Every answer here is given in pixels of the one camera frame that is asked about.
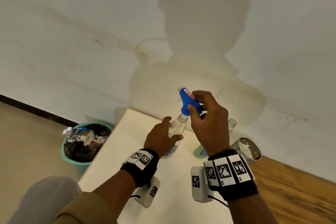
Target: left hand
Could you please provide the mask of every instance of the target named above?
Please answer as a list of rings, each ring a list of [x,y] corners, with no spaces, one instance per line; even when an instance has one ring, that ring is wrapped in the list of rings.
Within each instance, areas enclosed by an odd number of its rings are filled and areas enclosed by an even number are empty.
[[[156,124],[147,135],[143,146],[144,148],[154,150],[159,155],[159,158],[162,158],[164,154],[173,148],[177,141],[183,139],[183,135],[173,135],[169,138],[168,129],[170,120],[171,117],[164,117],[161,123]]]

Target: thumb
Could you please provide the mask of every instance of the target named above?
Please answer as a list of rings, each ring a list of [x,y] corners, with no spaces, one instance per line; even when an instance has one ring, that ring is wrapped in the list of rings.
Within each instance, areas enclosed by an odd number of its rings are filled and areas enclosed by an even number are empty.
[[[176,143],[177,141],[180,141],[183,139],[183,135],[173,135],[170,140],[172,140],[174,143]]]
[[[197,111],[196,107],[194,107],[192,104],[190,104],[190,105],[188,105],[188,110],[190,112],[191,122],[201,121],[201,118],[198,114],[198,111]]]

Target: bottle label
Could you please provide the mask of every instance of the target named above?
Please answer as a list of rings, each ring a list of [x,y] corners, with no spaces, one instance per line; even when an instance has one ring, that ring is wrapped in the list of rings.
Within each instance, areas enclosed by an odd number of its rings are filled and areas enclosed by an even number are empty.
[[[184,91],[191,97],[191,99],[195,99],[195,97],[189,92],[189,90],[184,89]]]
[[[178,145],[175,145],[173,148],[170,149],[170,151],[168,151],[164,156],[169,156],[171,154],[173,154],[178,148]]]

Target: plastic bottle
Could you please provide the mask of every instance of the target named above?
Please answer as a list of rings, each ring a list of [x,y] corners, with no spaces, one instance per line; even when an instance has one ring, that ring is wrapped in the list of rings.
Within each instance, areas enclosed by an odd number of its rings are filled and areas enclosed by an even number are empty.
[[[229,123],[229,134],[230,134],[233,131],[233,129],[235,128],[235,126],[237,125],[237,122],[234,119],[229,119],[228,123]],[[205,149],[202,145],[198,146],[194,150],[194,155],[197,158],[205,158],[205,157],[208,156],[207,152],[205,151]]]
[[[187,121],[188,121],[188,116],[181,113],[170,124],[169,130],[168,130],[168,136],[172,137],[173,135],[182,135],[184,130],[186,129]],[[179,147],[180,143],[181,141],[177,141],[175,143],[175,146],[171,148],[170,151],[168,151],[164,156],[170,156],[171,154],[173,154]]]

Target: black cable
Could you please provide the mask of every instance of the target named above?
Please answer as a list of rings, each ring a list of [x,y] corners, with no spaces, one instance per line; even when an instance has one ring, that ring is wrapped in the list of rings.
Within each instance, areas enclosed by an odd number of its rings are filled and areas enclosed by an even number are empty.
[[[208,198],[215,199],[215,200],[217,200],[218,202],[220,202],[220,203],[222,203],[223,205],[225,205],[227,208],[229,208],[229,206],[228,206],[227,204],[225,204],[224,202],[222,202],[221,200],[219,200],[219,199],[217,199],[217,198],[215,198],[215,197],[213,197],[213,196],[208,195]]]

